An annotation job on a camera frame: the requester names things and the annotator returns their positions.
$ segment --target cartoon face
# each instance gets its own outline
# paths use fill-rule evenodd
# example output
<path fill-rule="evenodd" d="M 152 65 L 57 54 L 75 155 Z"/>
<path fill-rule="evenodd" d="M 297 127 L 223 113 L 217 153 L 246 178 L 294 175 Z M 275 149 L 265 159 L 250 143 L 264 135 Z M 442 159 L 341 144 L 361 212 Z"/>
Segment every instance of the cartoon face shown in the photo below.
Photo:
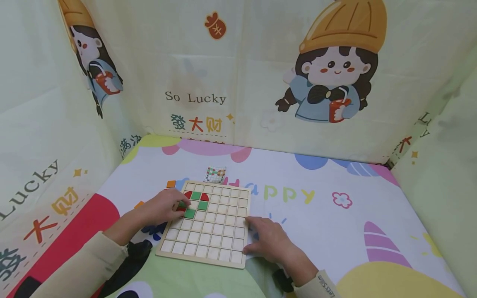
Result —
<path fill-rule="evenodd" d="M 342 47 L 340 52 L 340 47 L 329 47 L 323 56 L 305 62 L 301 71 L 307 73 L 308 80 L 315 85 L 352 85 L 362 73 L 369 71 L 371 64 L 361 61 L 355 47 L 351 47 L 349 53 L 345 49 Z"/>
<path fill-rule="evenodd" d="M 81 57 L 81 63 L 85 69 L 88 69 L 89 63 L 99 58 L 99 48 L 103 46 L 103 42 L 99 38 L 91 38 L 76 31 L 73 26 L 70 28 L 73 33 L 74 43 Z"/>

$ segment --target red money bag illustration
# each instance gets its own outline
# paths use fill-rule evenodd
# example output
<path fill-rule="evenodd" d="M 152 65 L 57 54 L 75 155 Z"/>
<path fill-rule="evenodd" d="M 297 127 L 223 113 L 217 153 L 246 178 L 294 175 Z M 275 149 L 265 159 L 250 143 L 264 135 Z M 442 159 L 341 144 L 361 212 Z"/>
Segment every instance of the red money bag illustration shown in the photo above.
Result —
<path fill-rule="evenodd" d="M 216 11 L 212 15 L 207 15 L 205 26 L 209 29 L 210 36 L 214 39 L 221 39 L 225 31 L 227 31 L 224 21 L 218 18 Z"/>

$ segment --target wooden grid board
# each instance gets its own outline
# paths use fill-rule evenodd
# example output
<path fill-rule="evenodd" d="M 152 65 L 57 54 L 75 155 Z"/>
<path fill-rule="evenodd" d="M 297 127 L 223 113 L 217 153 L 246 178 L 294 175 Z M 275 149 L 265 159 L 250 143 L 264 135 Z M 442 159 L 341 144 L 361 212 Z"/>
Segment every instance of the wooden grid board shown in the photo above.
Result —
<path fill-rule="evenodd" d="M 218 266 L 245 268 L 250 190 L 229 185 L 186 181 L 182 192 L 191 199 L 177 210 L 183 218 L 167 223 L 157 256 Z"/>

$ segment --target red cup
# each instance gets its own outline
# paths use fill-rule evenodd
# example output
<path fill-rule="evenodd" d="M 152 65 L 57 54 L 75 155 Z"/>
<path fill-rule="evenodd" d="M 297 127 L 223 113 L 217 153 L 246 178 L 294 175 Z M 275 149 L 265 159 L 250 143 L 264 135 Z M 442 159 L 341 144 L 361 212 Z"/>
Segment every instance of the red cup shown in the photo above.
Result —
<path fill-rule="evenodd" d="M 351 99 L 337 99 L 335 101 L 332 101 L 330 103 L 330 123 L 338 123 L 344 120 L 343 117 L 341 118 L 335 118 L 334 114 L 335 112 L 342 106 L 344 105 L 345 107 L 350 105 Z"/>

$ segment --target pink flower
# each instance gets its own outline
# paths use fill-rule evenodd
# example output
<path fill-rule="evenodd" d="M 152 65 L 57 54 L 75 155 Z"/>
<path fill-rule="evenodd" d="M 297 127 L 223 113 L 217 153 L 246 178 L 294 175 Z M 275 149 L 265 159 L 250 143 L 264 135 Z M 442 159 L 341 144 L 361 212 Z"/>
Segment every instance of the pink flower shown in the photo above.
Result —
<path fill-rule="evenodd" d="M 335 205 L 341 206 L 344 209 L 348 209 L 351 205 L 353 205 L 353 201 L 350 199 L 350 196 L 346 193 L 333 193 L 333 203 Z"/>

